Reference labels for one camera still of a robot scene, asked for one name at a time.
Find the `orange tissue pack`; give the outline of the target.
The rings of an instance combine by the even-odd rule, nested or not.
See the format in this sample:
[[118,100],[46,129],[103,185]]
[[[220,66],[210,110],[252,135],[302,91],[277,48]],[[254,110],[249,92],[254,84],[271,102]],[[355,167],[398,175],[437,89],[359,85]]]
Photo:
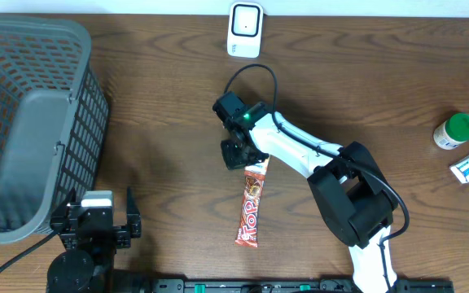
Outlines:
[[245,167],[245,171],[256,175],[266,175],[270,158]]

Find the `green lid white jar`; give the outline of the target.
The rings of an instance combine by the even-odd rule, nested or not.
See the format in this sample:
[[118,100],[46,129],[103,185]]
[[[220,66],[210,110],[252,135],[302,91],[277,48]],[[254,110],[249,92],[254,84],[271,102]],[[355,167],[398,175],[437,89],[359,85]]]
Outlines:
[[469,140],[469,115],[459,112],[439,125],[433,133],[434,142],[444,150],[453,150]]

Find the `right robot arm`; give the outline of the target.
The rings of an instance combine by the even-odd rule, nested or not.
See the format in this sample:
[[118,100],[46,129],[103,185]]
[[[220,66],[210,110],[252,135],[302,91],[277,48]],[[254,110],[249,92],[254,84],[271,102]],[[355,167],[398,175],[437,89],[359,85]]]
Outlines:
[[362,144],[325,142],[269,105],[247,105],[232,92],[223,94],[213,111],[230,135],[221,142],[227,168],[246,168],[273,156],[297,171],[306,178],[329,230],[348,246],[356,287],[362,292],[394,288],[388,236],[398,204]]

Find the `red Top chocolate bar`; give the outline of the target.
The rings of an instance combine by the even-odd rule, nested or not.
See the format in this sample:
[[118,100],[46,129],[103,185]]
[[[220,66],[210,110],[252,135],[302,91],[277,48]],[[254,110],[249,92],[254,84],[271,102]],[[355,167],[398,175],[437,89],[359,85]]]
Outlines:
[[241,216],[235,243],[245,247],[258,247],[258,212],[265,185],[265,175],[256,175],[245,170],[244,175]]

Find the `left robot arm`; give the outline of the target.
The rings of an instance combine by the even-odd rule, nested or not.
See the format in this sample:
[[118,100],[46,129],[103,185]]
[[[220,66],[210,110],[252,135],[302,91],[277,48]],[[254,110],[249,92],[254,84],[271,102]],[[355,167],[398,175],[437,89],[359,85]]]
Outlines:
[[65,251],[50,264],[48,292],[148,292],[148,277],[114,267],[119,249],[142,235],[141,214],[130,188],[126,191],[126,223],[114,224],[113,193],[71,190],[55,209],[50,227]]

